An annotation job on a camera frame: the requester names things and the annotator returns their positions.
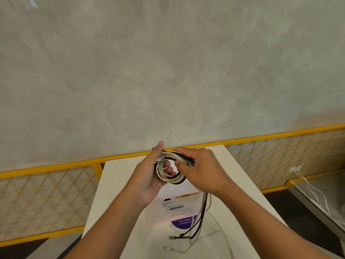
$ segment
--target wire mesh panel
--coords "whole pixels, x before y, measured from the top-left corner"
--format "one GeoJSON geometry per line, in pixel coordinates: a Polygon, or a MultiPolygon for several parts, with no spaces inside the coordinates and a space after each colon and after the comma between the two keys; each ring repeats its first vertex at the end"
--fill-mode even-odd
{"type": "Polygon", "coordinates": [[[98,186],[91,166],[0,180],[0,241],[84,226],[98,186]]]}
{"type": "Polygon", "coordinates": [[[296,175],[290,167],[313,175],[345,167],[345,129],[228,145],[227,149],[260,190],[283,186],[296,175]]]}

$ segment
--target purple label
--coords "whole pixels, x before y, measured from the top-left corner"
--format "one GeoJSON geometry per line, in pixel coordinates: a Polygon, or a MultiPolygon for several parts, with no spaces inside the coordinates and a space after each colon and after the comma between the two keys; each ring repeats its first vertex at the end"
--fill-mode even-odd
{"type": "Polygon", "coordinates": [[[192,216],[191,217],[187,217],[187,218],[183,218],[183,219],[179,219],[179,220],[175,220],[171,222],[174,226],[176,226],[177,228],[180,229],[188,229],[192,226],[192,216]]]}

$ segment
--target metal grille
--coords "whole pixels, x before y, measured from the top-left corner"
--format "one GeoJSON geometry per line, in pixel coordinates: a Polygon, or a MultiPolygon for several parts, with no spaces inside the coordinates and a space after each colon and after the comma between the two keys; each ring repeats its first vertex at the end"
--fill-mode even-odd
{"type": "Polygon", "coordinates": [[[0,180],[0,241],[84,226],[98,186],[91,166],[0,180]]]}
{"type": "Polygon", "coordinates": [[[345,166],[345,129],[289,136],[226,147],[260,190],[283,186],[296,178],[290,167],[306,175],[345,166]]]}

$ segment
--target white plug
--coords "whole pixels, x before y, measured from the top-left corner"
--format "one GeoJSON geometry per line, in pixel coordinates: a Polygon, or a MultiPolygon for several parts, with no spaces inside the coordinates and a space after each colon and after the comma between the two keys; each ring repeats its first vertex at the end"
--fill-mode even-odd
{"type": "Polygon", "coordinates": [[[299,166],[299,167],[290,167],[289,173],[291,173],[291,174],[299,174],[301,168],[302,168],[302,166],[299,166]]]}

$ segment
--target white tabletop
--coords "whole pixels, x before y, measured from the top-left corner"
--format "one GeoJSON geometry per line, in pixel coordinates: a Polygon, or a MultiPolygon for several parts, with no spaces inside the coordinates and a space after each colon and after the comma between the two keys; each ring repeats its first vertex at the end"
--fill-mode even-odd
{"type": "MultiPolygon", "coordinates": [[[[207,148],[213,151],[226,173],[239,187],[283,222],[282,218],[223,145],[207,148]]],[[[136,164],[143,158],[144,156],[139,156],[106,162],[83,236],[123,189],[136,164]]],[[[212,205],[209,212],[224,231],[235,258],[259,258],[233,214],[215,196],[212,196],[212,205]]],[[[169,235],[175,235],[174,228],[170,224],[159,224],[151,227],[144,223],[142,217],[139,217],[121,258],[230,258],[224,236],[209,214],[205,215],[198,241],[187,253],[182,254],[171,251],[170,247],[181,251],[186,250],[189,244],[186,239],[169,240],[169,235]]]]}

